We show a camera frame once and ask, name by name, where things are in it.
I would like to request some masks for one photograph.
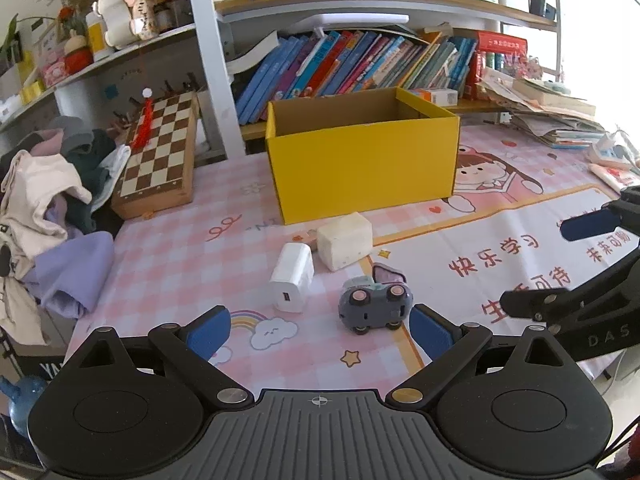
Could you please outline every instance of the white foam block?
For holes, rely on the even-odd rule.
[[[371,222],[352,213],[318,228],[318,255],[331,270],[338,270],[367,256],[373,249]]]
[[[313,277],[314,262],[309,246],[284,244],[269,280],[277,309],[283,312],[302,312]]]

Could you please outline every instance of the cloud illustration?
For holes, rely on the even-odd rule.
[[[209,363],[212,365],[221,365],[222,363],[226,363],[231,359],[232,356],[231,348],[228,346],[221,346],[220,350],[218,350],[211,359],[209,359]]]
[[[285,321],[280,317],[261,321],[255,326],[255,334],[251,337],[251,346],[256,350],[265,350],[271,345],[275,345],[290,339],[298,332],[298,326]]]

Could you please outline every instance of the pile of clothes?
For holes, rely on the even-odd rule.
[[[45,345],[39,308],[91,312],[113,264],[113,237],[92,218],[130,155],[104,130],[58,117],[0,157],[0,326]]]

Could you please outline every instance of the blue gripper pad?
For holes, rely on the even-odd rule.
[[[205,361],[211,359],[231,334],[231,313],[224,307],[215,307],[185,327],[184,342]]]
[[[428,316],[423,305],[415,305],[409,314],[409,332],[426,354],[435,361],[456,342],[451,333]]]
[[[604,208],[564,220],[560,224],[560,234],[565,240],[574,242],[613,232],[617,227],[620,227],[620,216]]]

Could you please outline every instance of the white cloth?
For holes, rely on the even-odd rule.
[[[109,155],[107,155],[102,162],[100,163],[101,168],[106,168],[109,170],[109,177],[107,182],[105,182],[104,187],[102,188],[102,192],[100,195],[94,196],[94,199],[91,200],[91,212],[93,213],[98,208],[101,208],[105,202],[113,193],[113,190],[116,187],[116,183],[124,168],[127,165],[127,161],[131,156],[131,148],[126,144],[123,144],[113,150]]]
[[[38,306],[33,296],[18,282],[33,263],[14,243],[11,228],[0,223],[2,245],[11,251],[11,264],[9,275],[0,277],[0,326],[20,344],[44,345]]]
[[[30,260],[66,240],[63,227],[44,219],[54,196],[65,191],[85,204],[91,202],[76,168],[62,155],[31,156],[25,150],[14,156],[0,190],[5,193],[0,223],[11,228],[15,244]]]

